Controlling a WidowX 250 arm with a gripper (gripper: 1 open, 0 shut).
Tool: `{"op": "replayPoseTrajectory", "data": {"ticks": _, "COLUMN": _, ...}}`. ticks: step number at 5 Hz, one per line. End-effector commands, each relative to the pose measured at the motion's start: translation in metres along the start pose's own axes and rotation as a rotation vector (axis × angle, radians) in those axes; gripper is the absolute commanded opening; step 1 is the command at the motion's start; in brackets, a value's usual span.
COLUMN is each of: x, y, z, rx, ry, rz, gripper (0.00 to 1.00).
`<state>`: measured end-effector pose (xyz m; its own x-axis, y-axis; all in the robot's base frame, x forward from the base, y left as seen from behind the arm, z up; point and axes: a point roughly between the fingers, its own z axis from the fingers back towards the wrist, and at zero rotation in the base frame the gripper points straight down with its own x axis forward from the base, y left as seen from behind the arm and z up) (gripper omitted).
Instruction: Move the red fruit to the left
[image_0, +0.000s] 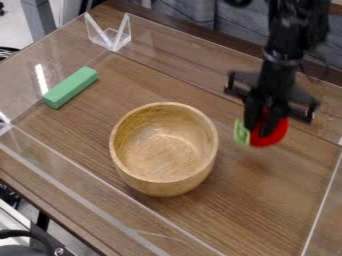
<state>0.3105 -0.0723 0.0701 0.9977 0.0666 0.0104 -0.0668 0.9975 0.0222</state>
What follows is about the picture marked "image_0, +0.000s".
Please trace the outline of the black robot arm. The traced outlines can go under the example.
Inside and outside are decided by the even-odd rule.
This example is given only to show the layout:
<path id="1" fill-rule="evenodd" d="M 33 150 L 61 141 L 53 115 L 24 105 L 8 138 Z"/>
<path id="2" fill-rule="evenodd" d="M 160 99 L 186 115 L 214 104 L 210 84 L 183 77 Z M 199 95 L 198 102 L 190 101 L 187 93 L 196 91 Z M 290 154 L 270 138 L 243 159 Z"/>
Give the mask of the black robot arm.
<path id="1" fill-rule="evenodd" d="M 244 104 L 243 125 L 274 134 L 282 119 L 313 121 L 321 102 L 297 86 L 305 54 L 326 41 L 331 0 L 270 0 L 268 39 L 256 73 L 231 71 L 224 93 Z"/>

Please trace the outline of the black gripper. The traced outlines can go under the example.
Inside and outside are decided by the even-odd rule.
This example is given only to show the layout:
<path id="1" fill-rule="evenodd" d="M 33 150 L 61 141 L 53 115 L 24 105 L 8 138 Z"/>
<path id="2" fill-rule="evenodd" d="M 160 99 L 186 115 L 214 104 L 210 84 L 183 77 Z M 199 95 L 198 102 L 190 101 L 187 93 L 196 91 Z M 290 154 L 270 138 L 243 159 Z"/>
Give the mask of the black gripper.
<path id="1" fill-rule="evenodd" d="M 243 122 L 248 131 L 252 131 L 262 114 L 259 135 L 270 136 L 287 112 L 291 118 L 303 123 L 310 123 L 318 109 L 319 100 L 305 91 L 295 82 L 298 64 L 283 65 L 270 60 L 263 60 L 259 72 L 230 71 L 224 93 L 244 101 Z M 262 112 L 262 104 L 255 96 L 247 95 L 256 92 L 267 107 Z"/>

